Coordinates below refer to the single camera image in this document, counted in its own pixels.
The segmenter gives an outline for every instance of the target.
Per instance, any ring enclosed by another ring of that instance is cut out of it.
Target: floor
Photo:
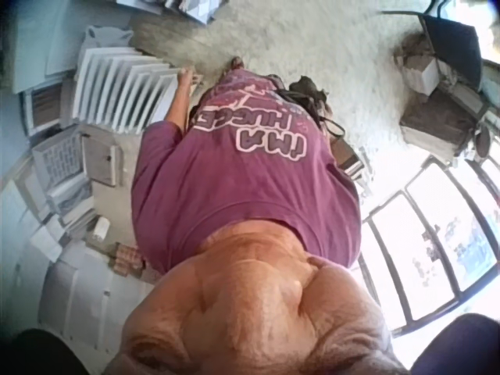
[[[382,16],[377,10],[423,11],[428,4],[231,0],[208,27],[178,16],[141,13],[133,20],[132,44],[176,66],[195,65],[205,75],[205,88],[234,55],[248,69],[278,74],[285,84],[310,76],[330,93],[329,104],[347,130],[348,143],[366,157],[364,179],[371,195],[362,210],[367,214],[415,174],[427,156],[402,139],[398,121],[412,94],[392,59],[394,48],[407,34],[420,31],[420,24],[413,16]],[[95,197],[98,212],[117,226],[119,239],[131,243],[129,189],[139,140],[122,137],[119,143],[129,152],[128,180],[119,191],[96,185]]]

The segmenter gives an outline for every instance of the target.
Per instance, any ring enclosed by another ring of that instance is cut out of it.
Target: chair
[[[476,91],[480,90],[483,59],[476,29],[463,23],[444,20],[441,10],[450,0],[433,0],[424,13],[382,11],[382,14],[418,16],[434,55],[460,73]],[[437,17],[431,15],[437,8]]]

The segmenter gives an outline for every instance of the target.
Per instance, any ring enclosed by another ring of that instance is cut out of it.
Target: purple t-shirt
[[[235,70],[204,95],[184,137],[166,121],[145,132],[132,213],[137,245],[158,271],[245,220],[282,223],[307,252],[342,266],[355,261],[354,184],[309,114],[273,90],[270,80]]]

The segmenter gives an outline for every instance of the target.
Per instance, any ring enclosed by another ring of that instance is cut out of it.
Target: man
[[[359,201],[324,133],[275,80],[230,72],[186,129],[192,70],[145,132],[137,244],[165,274],[109,373],[399,374],[373,299],[346,270]]]

